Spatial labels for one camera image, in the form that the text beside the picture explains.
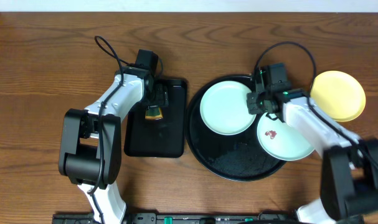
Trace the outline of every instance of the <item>black rectangular tray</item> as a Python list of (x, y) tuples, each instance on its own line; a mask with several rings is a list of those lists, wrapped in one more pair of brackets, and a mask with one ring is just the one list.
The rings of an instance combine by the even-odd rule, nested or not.
[(158, 80), (168, 87), (169, 106), (161, 108), (164, 118), (145, 120), (145, 110), (128, 113), (124, 151), (127, 156), (177, 158), (184, 148), (184, 115), (187, 83)]

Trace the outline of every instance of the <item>wooden tabletop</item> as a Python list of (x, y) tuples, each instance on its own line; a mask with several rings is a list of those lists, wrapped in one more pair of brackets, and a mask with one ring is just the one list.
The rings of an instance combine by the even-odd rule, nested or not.
[[(340, 70), (361, 83), (366, 108), (343, 125), (378, 138), (378, 14), (5, 12), (0, 15), (0, 223), (50, 223), (54, 213), (91, 211), (57, 163), (65, 112), (97, 100), (117, 69), (94, 35), (106, 38), (129, 62), (138, 49), (156, 52), (166, 76), (188, 81), (188, 100), (217, 77), (250, 73), (268, 46), (299, 42), (313, 53), (319, 73)], [(308, 87), (311, 64), (300, 49), (275, 49), (263, 64), (278, 62), (286, 63), (295, 87)], [(217, 177), (187, 145), (178, 159), (123, 154), (122, 160), (117, 183), (134, 211), (251, 214), (292, 210), (319, 197), (317, 154), (254, 182)], [(378, 213), (366, 220), (378, 223)]]

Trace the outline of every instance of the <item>white plate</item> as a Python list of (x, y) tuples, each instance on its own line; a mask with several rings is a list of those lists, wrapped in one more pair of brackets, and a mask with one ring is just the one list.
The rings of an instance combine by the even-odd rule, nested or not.
[(200, 103), (203, 122), (218, 134), (234, 135), (245, 131), (256, 116), (248, 113), (247, 93), (250, 92), (246, 85), (235, 81), (211, 86)]
[(267, 153), (277, 159), (295, 161), (313, 152), (310, 143), (294, 128), (279, 119), (272, 121), (262, 115), (257, 127), (258, 140)]

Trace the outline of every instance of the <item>yellow plate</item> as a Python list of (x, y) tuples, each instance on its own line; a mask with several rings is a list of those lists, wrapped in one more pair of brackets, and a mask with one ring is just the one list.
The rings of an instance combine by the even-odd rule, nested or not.
[(311, 97), (327, 115), (341, 122), (357, 118), (366, 105), (366, 95), (360, 83), (339, 71), (318, 75)]

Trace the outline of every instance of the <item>white wall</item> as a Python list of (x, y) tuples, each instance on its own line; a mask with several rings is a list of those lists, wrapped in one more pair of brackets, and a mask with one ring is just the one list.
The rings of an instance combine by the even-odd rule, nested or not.
[(378, 12), (378, 0), (0, 0), (7, 11)]

